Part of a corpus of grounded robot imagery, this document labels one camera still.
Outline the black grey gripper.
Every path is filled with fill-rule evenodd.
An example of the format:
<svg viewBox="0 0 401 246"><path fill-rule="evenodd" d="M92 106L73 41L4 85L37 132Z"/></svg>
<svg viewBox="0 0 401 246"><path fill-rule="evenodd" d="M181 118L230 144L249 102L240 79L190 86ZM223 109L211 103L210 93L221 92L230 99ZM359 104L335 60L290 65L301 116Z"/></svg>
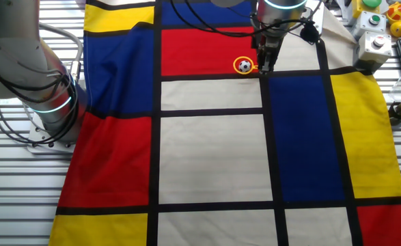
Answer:
<svg viewBox="0 0 401 246"><path fill-rule="evenodd" d="M274 61L277 61L284 37L267 36L261 34L258 42L257 62L258 70L262 74L274 71Z"/></svg>

